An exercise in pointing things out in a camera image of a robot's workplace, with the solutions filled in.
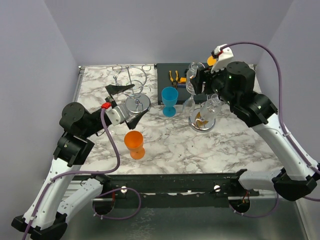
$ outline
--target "black bracket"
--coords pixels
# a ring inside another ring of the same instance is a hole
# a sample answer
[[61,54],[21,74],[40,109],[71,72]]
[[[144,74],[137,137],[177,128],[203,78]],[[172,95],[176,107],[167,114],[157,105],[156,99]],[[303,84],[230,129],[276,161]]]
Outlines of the black bracket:
[[94,145],[88,139],[82,140],[65,132],[60,137],[53,156],[54,159],[59,158],[66,161],[68,167],[83,165]]
[[319,178],[315,173],[314,177],[307,177],[305,181],[291,180],[286,170],[283,168],[281,173],[272,179],[274,189],[284,199],[288,201],[296,201],[310,194],[317,186],[316,180]]
[[[33,240],[60,240],[65,234],[68,224],[66,223],[67,214],[61,214],[59,212],[55,215],[55,221],[52,226],[40,230],[40,227],[30,227],[29,234]],[[24,232],[27,228],[23,215],[17,216],[13,219],[11,226],[17,229],[19,232]]]

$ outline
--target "marble table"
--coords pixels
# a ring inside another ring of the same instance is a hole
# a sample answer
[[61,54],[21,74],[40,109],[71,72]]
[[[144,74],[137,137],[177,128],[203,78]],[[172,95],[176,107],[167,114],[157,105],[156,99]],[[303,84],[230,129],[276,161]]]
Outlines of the marble table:
[[[264,140],[237,119],[224,105],[211,132],[199,133],[192,130],[186,118],[182,116],[181,105],[177,105],[177,114],[172,118],[163,116],[164,106],[157,104],[157,70],[151,65],[144,67],[147,74],[143,90],[151,100],[150,111],[141,119],[135,130],[144,137],[145,156],[134,160],[124,144],[124,137],[129,129],[125,124],[111,126],[115,131],[112,136],[121,156],[120,168],[113,174],[194,174],[226,173],[240,169],[252,171],[272,171],[282,167],[278,158]],[[119,67],[88,66],[85,68],[77,101],[90,112],[95,111],[104,102],[106,85],[114,84],[113,76]],[[132,79],[141,79],[142,73],[136,71]],[[119,76],[119,81],[126,82],[126,74]],[[255,91],[259,92],[258,81]],[[126,96],[114,97],[119,104]],[[106,134],[93,135],[95,143],[81,170],[105,171],[116,164],[116,155]]]

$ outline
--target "black base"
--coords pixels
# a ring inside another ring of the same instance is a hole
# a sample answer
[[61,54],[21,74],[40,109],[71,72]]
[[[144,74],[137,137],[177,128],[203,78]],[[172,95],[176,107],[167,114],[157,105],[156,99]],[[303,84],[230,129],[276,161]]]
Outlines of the black base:
[[[31,234],[32,240],[60,240],[65,234],[68,224],[66,223],[66,214],[56,213],[55,221],[52,226],[40,230],[39,227],[30,227],[28,233]],[[17,229],[19,232],[25,232],[27,224],[23,215],[17,216],[13,219],[11,226]]]

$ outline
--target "orange cup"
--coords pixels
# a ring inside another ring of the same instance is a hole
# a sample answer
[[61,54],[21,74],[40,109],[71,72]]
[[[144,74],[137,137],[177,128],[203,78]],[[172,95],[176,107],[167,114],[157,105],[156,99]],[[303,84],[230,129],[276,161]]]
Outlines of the orange cup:
[[133,159],[142,159],[146,153],[144,149],[144,137],[141,132],[130,131],[124,137],[124,144],[130,151]]

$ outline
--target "gray wall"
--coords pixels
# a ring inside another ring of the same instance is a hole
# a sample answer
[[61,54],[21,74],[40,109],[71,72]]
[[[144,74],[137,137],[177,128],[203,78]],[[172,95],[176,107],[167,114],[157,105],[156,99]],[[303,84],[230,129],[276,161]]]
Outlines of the gray wall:
[[[205,61],[215,46],[268,44],[292,0],[45,0],[80,65]],[[258,63],[262,51],[234,48]]]
[[[275,53],[283,77],[283,117],[289,130],[316,160],[320,160],[320,1],[295,0],[269,47]],[[258,64],[262,91],[278,102],[277,72],[265,53]],[[313,193],[320,199],[320,187]],[[309,214],[320,236],[320,203],[308,202]]]
[[48,173],[79,69],[43,0],[0,5],[0,239],[12,240],[22,234],[11,221]]

